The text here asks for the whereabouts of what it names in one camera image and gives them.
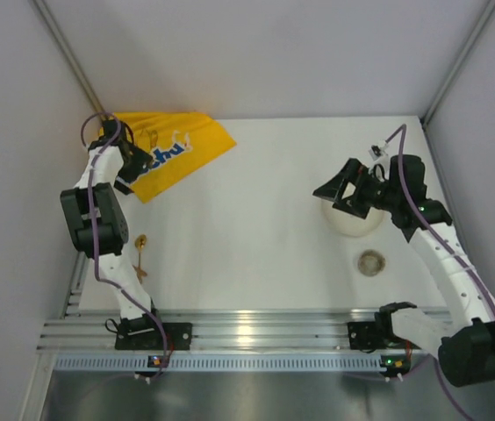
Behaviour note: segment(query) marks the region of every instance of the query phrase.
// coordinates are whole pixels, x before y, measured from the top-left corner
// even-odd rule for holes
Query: cable
[[[58,397],[58,391],[57,390],[54,390],[54,392],[53,392],[54,404],[59,407],[60,412],[64,412],[66,410],[70,410],[71,408],[73,408],[77,404],[81,403],[83,400],[87,399],[93,392],[95,392],[96,390],[100,389],[105,384],[112,382],[113,380],[117,380],[117,379],[121,379],[121,378],[129,378],[129,379],[132,379],[132,378],[135,378],[135,379],[136,378],[143,378],[143,379],[147,379],[147,377],[144,376],[144,373],[138,374],[138,376],[139,377],[136,377],[136,373],[117,373],[115,375],[110,375],[108,377],[105,377],[103,380],[100,380],[99,382],[97,382],[96,384],[94,384],[93,386],[91,386],[88,390],[86,390],[81,395],[79,395],[75,399],[74,402],[69,403],[69,404],[66,404],[66,405],[64,405],[64,404],[62,404],[60,402],[60,399]]]
[[[139,309],[142,310],[143,313],[147,314],[155,323],[156,327],[160,330],[161,334],[161,341],[163,344],[163,361],[162,367],[160,367],[160,370],[156,373],[154,376],[154,379],[156,379],[160,374],[161,370],[165,368],[169,363],[166,361],[166,356],[168,354],[168,339],[166,337],[166,332],[163,329],[163,325],[161,324],[161,321],[159,318],[157,318],[149,309],[144,307],[142,304],[140,304],[138,301],[136,301],[130,294],[128,294],[118,283],[115,281],[109,280],[109,279],[104,279],[101,278],[99,275],[99,235],[97,233],[97,215],[94,211],[95,209],[95,204],[93,201],[93,173],[95,170],[95,165],[99,157],[105,152],[105,150],[111,145],[111,143],[119,136],[121,133],[122,129],[122,124],[121,121],[116,118],[113,114],[110,112],[105,112],[105,111],[100,111],[97,112],[88,118],[85,119],[85,121],[82,124],[82,128],[80,129],[80,139],[82,141],[82,144],[87,147],[86,141],[83,138],[83,131],[86,127],[86,125],[89,123],[89,121],[92,118],[95,117],[100,117],[100,116],[106,116],[106,117],[112,117],[117,121],[117,130],[111,136],[109,140],[101,147],[99,150],[99,153],[93,157],[90,163],[90,177],[88,179],[88,206],[90,207],[90,216],[91,216],[91,231],[93,235],[93,259],[94,259],[94,275],[97,279],[98,282],[106,283],[108,285],[111,285],[112,287],[116,288],[119,290],[119,292],[131,303],[136,305]]]
[[[434,372],[437,374],[437,380],[439,381],[439,384],[441,385],[441,389],[444,392],[445,396],[447,399],[452,403],[452,406],[455,407],[455,409],[462,415],[465,419],[469,421],[474,421],[474,418],[472,418],[470,415],[466,413],[466,411],[463,409],[462,406],[455,400],[455,398],[452,396],[452,393],[450,393],[450,390],[447,387],[447,383],[444,381],[442,378],[442,373],[441,373],[441,367],[439,367],[439,363],[435,358],[433,358],[433,365],[434,365]]]
[[[384,167],[380,164],[376,164],[372,167],[372,174],[381,182],[386,181],[386,174],[384,172]]]
[[[131,136],[131,143],[134,145],[133,129],[131,129],[131,127],[127,123],[125,123],[124,121],[122,123],[123,123],[123,126],[125,127],[125,129],[128,131],[128,134]]]
[[[412,343],[407,340],[405,342],[405,357],[411,362],[412,360],[412,354],[413,354],[413,347]]]
[[[168,368],[169,362],[171,361],[171,356],[174,354],[174,351],[176,350],[176,347],[174,345],[174,340],[171,338],[171,336],[169,336],[169,333],[166,336],[168,337],[168,341],[169,341],[169,355],[168,358],[162,362],[164,368]]]
[[[402,186],[402,190],[404,191],[405,200],[407,201],[413,213],[415,214],[417,219],[421,222],[421,224],[429,230],[431,235],[433,235],[433,237],[441,244],[441,246],[444,247],[444,249],[455,258],[458,264],[460,264],[460,266],[462,266],[465,269],[466,273],[470,276],[472,281],[476,284],[477,289],[484,297],[484,300],[487,303],[491,311],[491,314],[495,318],[495,303],[491,299],[491,295],[487,290],[487,288],[485,287],[482,280],[479,278],[479,276],[477,276],[476,272],[474,272],[472,268],[460,256],[455,254],[454,249],[427,222],[427,220],[423,217],[423,215],[421,215],[421,212],[418,209],[418,207],[413,202],[412,195],[410,194],[409,189],[407,188],[407,182],[405,180],[405,174],[404,174],[404,142],[405,142],[406,131],[407,131],[407,125],[403,124],[386,140],[386,143],[388,143],[392,139],[394,139],[398,135],[398,133],[400,132],[402,133],[399,140],[399,150],[398,150],[398,174],[399,174],[399,181]]]
[[[113,326],[115,326],[115,329],[111,329],[109,327],[109,322],[111,322],[113,324]],[[111,333],[115,333],[116,335],[118,335],[118,324],[117,322],[112,319],[112,318],[108,318],[107,320],[105,320],[105,330],[108,331],[108,332],[111,332]]]

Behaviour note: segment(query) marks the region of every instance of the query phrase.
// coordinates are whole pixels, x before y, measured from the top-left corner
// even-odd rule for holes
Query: round object
[[[352,195],[353,191],[355,191],[355,187],[349,184],[344,197]],[[367,235],[378,227],[384,218],[384,211],[374,208],[370,208],[369,215],[365,219],[354,217],[346,212],[334,209],[331,202],[323,199],[321,209],[330,226],[339,234],[349,237]]]
[[[384,270],[386,259],[376,250],[365,250],[359,256],[357,267],[365,276],[375,276]]]
[[[134,246],[141,252],[147,242],[147,236],[145,234],[141,234],[134,241]]]

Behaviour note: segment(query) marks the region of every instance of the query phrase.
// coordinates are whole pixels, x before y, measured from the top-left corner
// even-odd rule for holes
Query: yellow bag
[[[154,157],[154,163],[129,186],[146,203],[236,142],[212,118],[200,112],[119,112],[134,143]]]

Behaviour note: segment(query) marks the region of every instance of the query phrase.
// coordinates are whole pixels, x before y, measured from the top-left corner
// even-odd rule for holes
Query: black mounting bracket
[[[162,323],[168,338],[168,349],[189,351],[193,338],[192,323]],[[117,334],[115,349],[119,351],[158,351],[163,349],[160,331],[149,330],[134,334]]]
[[[351,349],[364,353],[386,349],[384,338],[375,322],[348,322],[347,329]]]

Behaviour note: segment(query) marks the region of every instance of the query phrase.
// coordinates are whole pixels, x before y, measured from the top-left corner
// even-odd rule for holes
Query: metal floor panel
[[[60,371],[50,384],[42,421],[462,420],[431,364],[388,384],[342,373],[173,373],[148,386],[131,375]],[[476,421],[495,421],[495,383],[453,396]]]

